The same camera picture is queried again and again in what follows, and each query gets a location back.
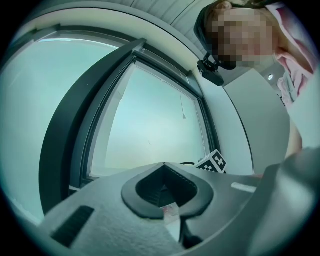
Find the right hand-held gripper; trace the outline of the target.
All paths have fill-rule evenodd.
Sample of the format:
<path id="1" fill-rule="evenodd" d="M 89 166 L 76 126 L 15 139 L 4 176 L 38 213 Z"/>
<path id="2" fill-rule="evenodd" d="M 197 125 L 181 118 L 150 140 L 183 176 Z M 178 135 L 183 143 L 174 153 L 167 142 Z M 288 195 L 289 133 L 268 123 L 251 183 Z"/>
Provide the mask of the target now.
<path id="1" fill-rule="evenodd" d="M 227 173 L 227 162 L 220 151 L 217 149 L 203 158 L 199 163 L 195 165 L 195 167 L 208 172 L 215 172 L 220 174 Z"/>

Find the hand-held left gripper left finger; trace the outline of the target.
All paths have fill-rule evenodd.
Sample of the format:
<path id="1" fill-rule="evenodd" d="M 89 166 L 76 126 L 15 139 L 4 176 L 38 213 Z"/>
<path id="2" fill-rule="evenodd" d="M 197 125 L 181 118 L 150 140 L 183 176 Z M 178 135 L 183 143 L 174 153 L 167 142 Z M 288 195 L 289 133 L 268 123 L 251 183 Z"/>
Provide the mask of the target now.
<path id="1" fill-rule="evenodd" d="M 143 219 L 123 202 L 122 186 L 156 163 L 101 177 L 50 210 L 42 230 L 75 256 L 173 256 L 183 252 L 163 220 Z"/>

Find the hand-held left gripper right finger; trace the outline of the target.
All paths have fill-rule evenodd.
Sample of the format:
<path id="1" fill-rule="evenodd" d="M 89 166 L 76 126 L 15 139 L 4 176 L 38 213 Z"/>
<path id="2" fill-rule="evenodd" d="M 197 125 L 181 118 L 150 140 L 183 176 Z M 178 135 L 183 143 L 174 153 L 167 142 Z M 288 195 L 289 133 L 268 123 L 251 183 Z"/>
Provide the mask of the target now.
<path id="1" fill-rule="evenodd" d="M 177 204 L 178 240 L 167 251 L 247 251 L 257 221 L 243 209 L 260 180 L 165 163 L 163 180 Z"/>

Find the person's right forearm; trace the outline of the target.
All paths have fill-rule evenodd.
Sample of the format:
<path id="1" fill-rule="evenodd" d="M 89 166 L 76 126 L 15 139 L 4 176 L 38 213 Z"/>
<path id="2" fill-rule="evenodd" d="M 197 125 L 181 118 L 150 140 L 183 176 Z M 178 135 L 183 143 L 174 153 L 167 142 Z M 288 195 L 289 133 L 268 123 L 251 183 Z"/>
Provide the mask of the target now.
<path id="1" fill-rule="evenodd" d="M 292 119 L 290 119 L 288 147 L 285 158 L 299 153 L 303 148 L 302 138 Z"/>

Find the white partition panel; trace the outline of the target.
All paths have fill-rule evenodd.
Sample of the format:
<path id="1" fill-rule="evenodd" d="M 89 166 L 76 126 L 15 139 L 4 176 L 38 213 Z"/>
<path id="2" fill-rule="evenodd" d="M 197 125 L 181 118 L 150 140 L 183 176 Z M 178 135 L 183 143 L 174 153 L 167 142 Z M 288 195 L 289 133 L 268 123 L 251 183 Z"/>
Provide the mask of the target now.
<path id="1" fill-rule="evenodd" d="M 225 90 L 248 137 L 254 172 L 262 174 L 268 166 L 281 163 L 288 148 L 290 118 L 276 91 L 254 69 Z"/>

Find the openable frosted window sash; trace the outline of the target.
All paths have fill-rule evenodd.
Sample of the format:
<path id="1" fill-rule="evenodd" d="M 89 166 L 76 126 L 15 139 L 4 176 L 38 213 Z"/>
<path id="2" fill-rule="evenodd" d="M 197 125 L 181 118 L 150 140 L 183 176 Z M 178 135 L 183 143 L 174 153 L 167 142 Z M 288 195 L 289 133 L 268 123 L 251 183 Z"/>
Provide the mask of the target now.
<path id="1" fill-rule="evenodd" d="M 97 100 L 82 155 L 84 182 L 160 162 L 197 164 L 220 147 L 193 73 L 146 50 L 131 55 Z"/>

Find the large fixed frosted window pane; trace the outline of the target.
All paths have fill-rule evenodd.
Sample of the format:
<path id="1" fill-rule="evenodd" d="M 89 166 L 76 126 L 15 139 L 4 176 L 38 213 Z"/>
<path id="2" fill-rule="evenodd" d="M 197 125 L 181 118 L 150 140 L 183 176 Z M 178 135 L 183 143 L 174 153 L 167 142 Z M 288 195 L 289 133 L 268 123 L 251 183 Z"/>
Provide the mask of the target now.
<path id="1" fill-rule="evenodd" d="M 49 123 L 71 86 L 116 49 L 88 39 L 42 39 L 0 71 L 0 186 L 14 212 L 34 225 L 44 219 L 39 163 Z"/>

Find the person's pink shirt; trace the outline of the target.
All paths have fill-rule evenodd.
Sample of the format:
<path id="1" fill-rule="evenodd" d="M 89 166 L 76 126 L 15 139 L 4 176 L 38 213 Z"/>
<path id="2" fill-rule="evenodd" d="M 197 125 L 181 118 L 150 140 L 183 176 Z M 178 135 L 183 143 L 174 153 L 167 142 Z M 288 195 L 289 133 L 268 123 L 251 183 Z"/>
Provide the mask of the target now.
<path id="1" fill-rule="evenodd" d="M 320 56 L 304 25 L 284 3 L 273 3 L 267 5 L 266 9 L 275 17 L 279 28 L 293 49 L 307 62 L 307 65 L 301 64 L 297 57 L 281 48 L 275 52 L 275 59 L 285 70 L 277 86 L 281 92 L 283 104 L 289 108 L 305 89 L 309 79 L 314 76 L 320 63 Z"/>

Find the dark grey window frame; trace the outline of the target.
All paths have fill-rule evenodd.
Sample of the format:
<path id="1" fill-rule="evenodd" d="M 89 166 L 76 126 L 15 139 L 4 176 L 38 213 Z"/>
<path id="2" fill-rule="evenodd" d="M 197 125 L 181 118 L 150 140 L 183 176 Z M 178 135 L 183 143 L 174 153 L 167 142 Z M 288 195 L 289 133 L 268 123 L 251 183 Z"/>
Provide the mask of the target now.
<path id="1" fill-rule="evenodd" d="M 9 45 L 0 72 L 29 44 L 43 39 L 82 39 L 111 43 L 117 49 L 93 64 L 71 86 L 59 103 L 46 130 L 39 160 L 38 183 L 44 216 L 60 202 L 91 182 L 82 181 L 81 164 L 89 130 L 98 108 L 97 96 L 110 86 L 134 52 L 145 50 L 159 62 L 167 62 L 181 73 L 188 71 L 160 52 L 144 38 L 89 26 L 54 25 L 33 29 Z"/>

